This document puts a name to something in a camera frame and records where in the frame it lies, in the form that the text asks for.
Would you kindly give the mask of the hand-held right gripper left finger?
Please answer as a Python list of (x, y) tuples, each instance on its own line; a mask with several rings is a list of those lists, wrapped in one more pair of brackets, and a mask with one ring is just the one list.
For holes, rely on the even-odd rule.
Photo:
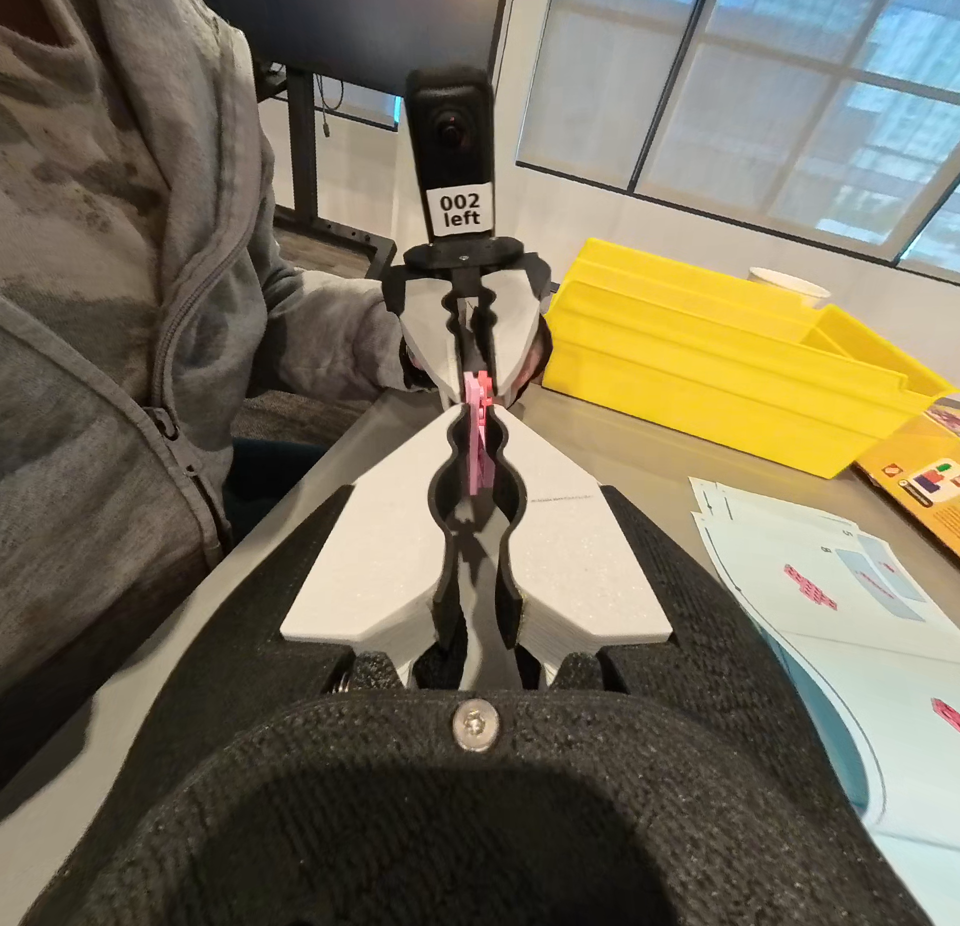
[(285, 641), (384, 654), (405, 687), (424, 655), (451, 646), (463, 612), (450, 518), (468, 430), (452, 406), (348, 488), (282, 621)]

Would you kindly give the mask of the light blue instruction booklet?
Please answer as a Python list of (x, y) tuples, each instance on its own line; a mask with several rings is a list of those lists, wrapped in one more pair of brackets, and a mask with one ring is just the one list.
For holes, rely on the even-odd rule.
[(871, 840), (934, 924), (958, 924), (958, 627), (856, 522), (689, 482), (718, 577), (786, 671)]

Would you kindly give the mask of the white paper cup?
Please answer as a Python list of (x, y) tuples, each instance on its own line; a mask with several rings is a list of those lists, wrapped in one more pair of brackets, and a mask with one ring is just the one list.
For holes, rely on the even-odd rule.
[(822, 285), (767, 267), (751, 266), (748, 279), (750, 282), (798, 296), (800, 302), (810, 309), (823, 308), (833, 297), (832, 293)]

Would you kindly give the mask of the grey desk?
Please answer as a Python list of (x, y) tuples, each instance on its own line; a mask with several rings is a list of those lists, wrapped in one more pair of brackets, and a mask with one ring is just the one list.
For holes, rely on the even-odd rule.
[[(2, 793), (1, 922), (18, 924), (84, 835), (114, 785), (164, 682), (223, 601), (329, 495), (436, 418), (432, 395), (385, 393), (292, 494), (235, 548)], [(715, 576), (692, 520), (689, 478), (831, 512), (890, 544), (914, 580), (958, 625), (958, 560), (864, 479), (795, 471), (532, 384), (512, 412), (616, 487)]]

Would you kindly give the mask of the person's left forearm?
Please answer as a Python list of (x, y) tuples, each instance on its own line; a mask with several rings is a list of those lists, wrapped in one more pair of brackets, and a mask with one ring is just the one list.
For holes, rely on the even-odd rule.
[(303, 270), (285, 260), (270, 199), (261, 204), (247, 251), (267, 310), (249, 396), (288, 392), (353, 402), (409, 389), (401, 323), (386, 308), (377, 281)]

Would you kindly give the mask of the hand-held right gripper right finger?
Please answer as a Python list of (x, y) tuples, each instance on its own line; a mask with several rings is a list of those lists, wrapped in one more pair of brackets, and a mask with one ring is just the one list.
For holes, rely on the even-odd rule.
[(599, 481), (499, 406), (489, 458), (507, 522), (495, 615), (518, 667), (555, 680), (571, 655), (665, 644), (671, 623)]

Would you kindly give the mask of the yellow plastic bin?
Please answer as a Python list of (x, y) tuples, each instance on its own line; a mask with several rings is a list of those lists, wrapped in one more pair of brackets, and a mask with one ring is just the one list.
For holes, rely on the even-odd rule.
[(592, 237), (543, 385), (832, 479), (955, 387), (842, 308)]

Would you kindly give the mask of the long pink brick plate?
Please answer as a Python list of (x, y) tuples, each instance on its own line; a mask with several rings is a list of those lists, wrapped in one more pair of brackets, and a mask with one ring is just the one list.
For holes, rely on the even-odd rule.
[(472, 401), (469, 407), (469, 424), (466, 453), (466, 488), (470, 497), (483, 490), (492, 489), (496, 467), (487, 451), (486, 427), (487, 406), (481, 400)]

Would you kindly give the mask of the person's left hand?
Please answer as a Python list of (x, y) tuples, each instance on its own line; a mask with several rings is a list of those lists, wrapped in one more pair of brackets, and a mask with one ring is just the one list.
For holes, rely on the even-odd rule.
[(553, 352), (553, 337), (546, 318), (540, 315), (534, 339), (528, 350), (522, 370), (520, 389), (525, 390), (531, 383), (541, 383)]

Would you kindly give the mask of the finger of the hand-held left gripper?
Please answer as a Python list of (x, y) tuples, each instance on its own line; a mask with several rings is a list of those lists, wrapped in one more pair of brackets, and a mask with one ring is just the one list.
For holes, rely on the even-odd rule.
[(453, 284), (421, 274), (407, 278), (399, 320), (418, 367), (431, 378), (448, 405), (462, 405), (464, 341)]
[(488, 272), (480, 283), (478, 345), (491, 376), (493, 401), (514, 403), (523, 392), (520, 379), (543, 315), (541, 300), (523, 269)]

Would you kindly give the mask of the window with black frame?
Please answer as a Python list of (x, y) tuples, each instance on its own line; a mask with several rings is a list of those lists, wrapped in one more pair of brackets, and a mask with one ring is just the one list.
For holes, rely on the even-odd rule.
[(959, 0), (549, 0), (547, 175), (958, 281)]

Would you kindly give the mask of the person's grey clothing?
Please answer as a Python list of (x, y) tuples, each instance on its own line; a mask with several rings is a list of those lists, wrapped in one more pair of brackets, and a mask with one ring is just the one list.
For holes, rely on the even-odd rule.
[(230, 547), (274, 157), (202, 0), (2, 0), (2, 785)]

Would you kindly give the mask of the yellow toy box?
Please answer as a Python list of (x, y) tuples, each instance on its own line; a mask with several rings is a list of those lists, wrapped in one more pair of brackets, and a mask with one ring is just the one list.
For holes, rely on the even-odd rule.
[(959, 556), (959, 395), (944, 397), (870, 446), (856, 467)]

